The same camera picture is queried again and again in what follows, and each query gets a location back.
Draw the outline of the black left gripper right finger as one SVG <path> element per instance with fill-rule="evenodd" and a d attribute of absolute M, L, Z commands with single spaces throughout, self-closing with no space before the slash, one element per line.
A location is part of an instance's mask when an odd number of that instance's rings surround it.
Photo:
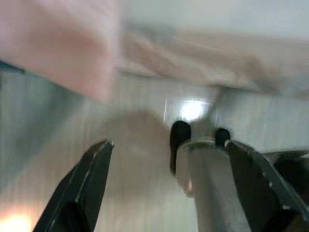
<path fill-rule="evenodd" d="M 234 140 L 224 149 L 252 232 L 309 232 L 309 149 L 260 153 Z"/>

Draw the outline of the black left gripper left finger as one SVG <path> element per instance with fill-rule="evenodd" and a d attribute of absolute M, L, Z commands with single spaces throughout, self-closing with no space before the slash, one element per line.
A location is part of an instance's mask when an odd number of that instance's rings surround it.
<path fill-rule="evenodd" d="M 33 232 L 93 232 L 103 200 L 114 144 L 92 145 L 62 178 Z"/>

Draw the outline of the robot right leg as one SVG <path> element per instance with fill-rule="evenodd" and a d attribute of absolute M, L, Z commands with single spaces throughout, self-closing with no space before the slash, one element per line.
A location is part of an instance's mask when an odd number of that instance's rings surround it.
<path fill-rule="evenodd" d="M 215 138 L 215 144 L 218 148 L 224 148 L 225 147 L 225 142 L 227 140 L 230 140 L 231 134 L 229 130 L 225 128 L 217 128 L 214 134 Z"/>

